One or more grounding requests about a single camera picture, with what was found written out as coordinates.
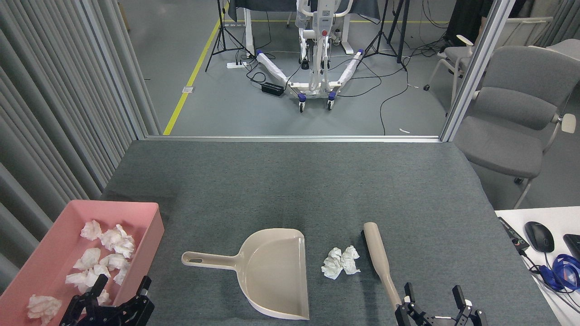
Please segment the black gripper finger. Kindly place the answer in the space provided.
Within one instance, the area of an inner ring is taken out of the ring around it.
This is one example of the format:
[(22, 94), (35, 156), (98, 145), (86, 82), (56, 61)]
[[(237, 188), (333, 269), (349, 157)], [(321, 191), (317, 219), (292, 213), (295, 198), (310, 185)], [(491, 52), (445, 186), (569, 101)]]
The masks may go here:
[(454, 326), (466, 326), (468, 320), (471, 320), (473, 326), (487, 326), (487, 318), (482, 310), (475, 309), (472, 303), (464, 298), (460, 285), (452, 288), (452, 294), (455, 299), (456, 307), (459, 310), (455, 318)]
[(151, 285), (149, 276), (144, 276), (137, 293), (119, 306), (104, 307), (104, 326), (145, 326), (153, 313), (154, 304), (147, 297)]
[(433, 326), (430, 316), (424, 312), (415, 302), (414, 289), (412, 283), (404, 286), (405, 298), (401, 305), (397, 306), (395, 316), (398, 326)]
[(102, 293), (107, 281), (108, 277), (105, 274), (100, 274), (93, 286), (89, 287), (85, 293), (73, 296), (60, 321), (60, 325), (80, 325), (82, 322), (80, 317), (83, 310), (86, 310), (85, 320), (89, 322), (102, 321), (106, 315), (105, 311), (109, 307), (100, 306), (97, 298)]

